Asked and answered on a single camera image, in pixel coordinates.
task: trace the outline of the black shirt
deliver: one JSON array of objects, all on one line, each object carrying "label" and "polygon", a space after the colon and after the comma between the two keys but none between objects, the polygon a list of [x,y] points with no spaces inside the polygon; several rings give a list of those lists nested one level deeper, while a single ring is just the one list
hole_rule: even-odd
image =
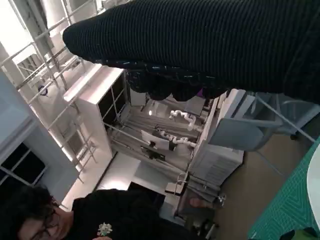
[{"label": "black shirt", "polygon": [[110,224],[112,240],[149,240],[158,235],[158,211],[141,192],[98,190],[73,203],[74,222],[66,240],[92,240]]}]

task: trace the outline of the person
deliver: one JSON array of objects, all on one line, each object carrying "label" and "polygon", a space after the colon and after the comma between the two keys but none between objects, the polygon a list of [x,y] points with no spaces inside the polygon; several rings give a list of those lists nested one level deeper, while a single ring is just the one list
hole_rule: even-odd
[{"label": "person", "polygon": [[139,191],[97,190],[64,211],[42,187],[26,186],[0,213],[1,240],[200,240],[161,219]]}]

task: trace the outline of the computer monitor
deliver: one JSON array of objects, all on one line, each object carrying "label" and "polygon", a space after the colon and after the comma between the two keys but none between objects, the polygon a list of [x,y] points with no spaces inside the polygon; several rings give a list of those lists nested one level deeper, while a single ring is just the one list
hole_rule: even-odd
[{"label": "computer monitor", "polygon": [[169,150],[169,140],[165,140],[156,136],[151,135],[150,133],[141,130],[142,140],[150,144],[151,142],[155,143],[157,149]]}]

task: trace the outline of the floor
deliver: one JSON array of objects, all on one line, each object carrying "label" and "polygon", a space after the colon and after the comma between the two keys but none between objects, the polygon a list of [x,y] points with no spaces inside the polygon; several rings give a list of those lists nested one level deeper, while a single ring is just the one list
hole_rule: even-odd
[{"label": "floor", "polygon": [[[312,137],[320,134],[320,116],[304,129]],[[293,169],[299,164],[311,143],[302,136],[274,135],[260,152],[283,174],[269,168],[255,152],[247,152],[244,164],[223,184],[227,199],[217,211],[215,222],[220,225],[217,240],[246,240],[250,227],[274,198]]]}]

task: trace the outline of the green object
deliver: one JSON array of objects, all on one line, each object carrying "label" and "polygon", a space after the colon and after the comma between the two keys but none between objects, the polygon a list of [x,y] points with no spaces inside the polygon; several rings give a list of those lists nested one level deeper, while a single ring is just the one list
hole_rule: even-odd
[{"label": "green object", "polygon": [[312,236],[304,230],[297,230],[291,240],[319,240],[319,238]]},{"label": "green object", "polygon": [[251,227],[249,239],[279,240],[281,235],[291,230],[309,227],[314,228],[320,236],[307,192],[308,167],[319,143],[320,137]]}]

